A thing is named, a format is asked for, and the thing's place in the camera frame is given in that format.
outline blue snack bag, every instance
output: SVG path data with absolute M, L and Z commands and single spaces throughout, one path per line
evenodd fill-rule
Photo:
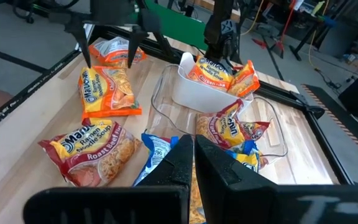
M 228 150 L 235 152 L 235 153 L 245 154 L 247 156 L 259 152 L 258 147 L 256 146 L 256 143 L 254 140 L 247 140 L 240 145 L 231 147 Z
M 242 165 L 259 173 L 260 152 L 254 140 L 247 140 L 240 145 L 236 145 L 226 150 L 226 153 L 235 160 L 241 162 Z
M 252 153 L 250 155 L 235 153 L 232 151 L 226 151 L 233 159 L 239 161 L 242 165 L 251 169 L 252 171 L 259 173 L 260 163 L 259 163 L 259 153 Z
M 178 136 L 171 138 L 170 142 L 167 142 L 164 139 L 161 139 L 157 136 L 151 134 L 142 134 L 142 141 L 144 145 L 149 149 L 149 158 L 139 176 L 134 182 L 136 186 L 140 181 L 142 181 L 149 173 L 151 173 L 162 161 L 162 159 L 171 151 L 176 143 L 179 141 Z

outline orange ramen package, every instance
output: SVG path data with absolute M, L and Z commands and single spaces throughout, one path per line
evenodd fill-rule
M 232 82 L 232 75 L 220 64 L 204 57 L 198 57 L 196 65 L 187 78 L 221 91 L 227 91 Z
M 260 87 L 258 76 L 255 73 L 253 63 L 248 60 L 248 63 L 234 75 L 229 94 L 238 97 L 245 97 Z
M 85 67 L 78 88 L 84 109 L 83 119 L 142 114 L 124 69 Z
M 112 40 L 102 40 L 89 47 L 89 52 L 93 54 L 103 65 L 115 68 L 127 68 L 129 41 L 122 37 Z M 146 58 L 146 54 L 137 48 L 132 64 L 140 62 Z
M 104 186 L 117 176 L 141 142 L 110 120 L 85 119 L 83 125 L 38 144 L 73 185 Z
M 223 149 L 243 143 L 246 132 L 236 115 L 242 107 L 242 100 L 238 99 L 218 113 L 197 114 L 196 134 L 202 134 Z

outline yellow cable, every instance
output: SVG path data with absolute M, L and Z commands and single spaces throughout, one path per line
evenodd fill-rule
M 254 28 L 254 25 L 255 25 L 255 23 L 256 23 L 256 19 L 258 18 L 258 16 L 259 16 L 259 12 L 260 12 L 260 9 L 262 8 L 262 4 L 264 3 L 264 1 L 265 0 L 262 0 L 261 2 L 260 2 L 260 5 L 259 5 L 259 8 L 258 8 L 258 11 L 256 12 L 256 16 L 255 16 L 255 19 L 254 19 L 254 21 L 252 22 L 252 25 L 251 25 L 251 27 L 246 31 L 246 32 L 243 32 L 242 34 L 240 34 L 240 35 L 245 35 L 245 34 L 248 34 L 251 30 L 252 30 L 252 28 Z
M 323 15 L 326 13 L 328 4 L 329 4 L 329 0 L 327 0 L 326 6 L 325 6 L 324 11 L 323 11 Z M 311 37 L 311 42 L 310 42 L 310 46 L 309 46 L 309 63 L 315 70 L 320 71 L 320 69 L 318 67 L 313 65 L 313 63 L 311 62 L 311 56 L 310 56 L 311 55 L 311 46 L 313 46 L 313 41 L 314 41 L 314 37 L 316 36 L 316 33 L 317 33 L 317 30 L 314 31 L 313 36 Z

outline black bracket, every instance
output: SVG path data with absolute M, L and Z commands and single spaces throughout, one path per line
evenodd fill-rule
M 303 95 L 295 93 L 294 91 L 290 91 L 290 94 L 305 106 L 306 111 L 312 112 L 316 119 L 320 119 L 320 117 L 324 115 L 324 109 L 319 106 L 310 106 Z

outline chicken ramen package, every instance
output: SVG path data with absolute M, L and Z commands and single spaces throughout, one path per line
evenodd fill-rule
M 117 176 L 140 143 L 116 122 L 85 119 L 80 129 L 39 145 L 66 181 L 77 187 L 97 187 Z
M 248 63 L 234 75 L 234 79 L 227 93 L 244 98 L 256 91 L 259 87 L 259 79 L 255 73 L 254 64 L 248 60 Z
M 223 149 L 243 143 L 246 132 L 237 118 L 243 107 L 241 99 L 217 113 L 196 115 L 196 134 L 202 134 Z
M 233 80 L 232 75 L 222 65 L 204 57 L 197 58 L 196 65 L 187 78 L 225 92 Z
M 103 65 L 115 68 L 127 68 L 129 41 L 122 37 L 112 40 L 102 40 L 89 47 L 89 52 L 94 55 Z M 132 64 L 140 62 L 146 58 L 146 54 L 137 48 Z
M 162 139 L 151 134 L 142 134 L 142 141 L 149 149 L 149 158 L 146 165 L 143 167 L 138 178 L 134 182 L 136 186 L 142 181 L 149 173 L 151 173 L 162 161 L 162 159 L 171 151 L 175 144 L 179 141 L 178 136 L 171 139 Z
M 78 88 L 83 119 L 142 114 L 124 69 L 85 67 Z

